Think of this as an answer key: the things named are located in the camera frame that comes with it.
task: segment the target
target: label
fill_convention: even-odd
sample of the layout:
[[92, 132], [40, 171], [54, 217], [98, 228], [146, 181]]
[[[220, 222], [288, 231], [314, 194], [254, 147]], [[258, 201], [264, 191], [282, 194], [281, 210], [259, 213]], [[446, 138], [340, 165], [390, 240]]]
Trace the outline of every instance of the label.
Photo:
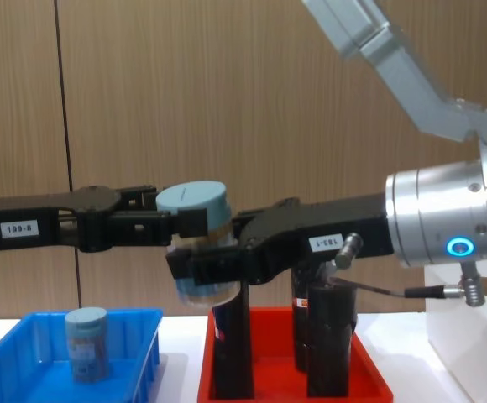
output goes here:
[[1, 223], [1, 236], [3, 238], [33, 237], [38, 234], [39, 223], [36, 220]]
[[325, 250], [337, 250], [342, 248], [344, 243], [343, 235], [335, 233], [323, 237], [309, 238], [312, 252], [323, 252]]
[[94, 344], [72, 344], [68, 350], [70, 359], [77, 361], [92, 361], [96, 358]]
[[307, 298], [295, 298], [298, 308], [307, 308]]

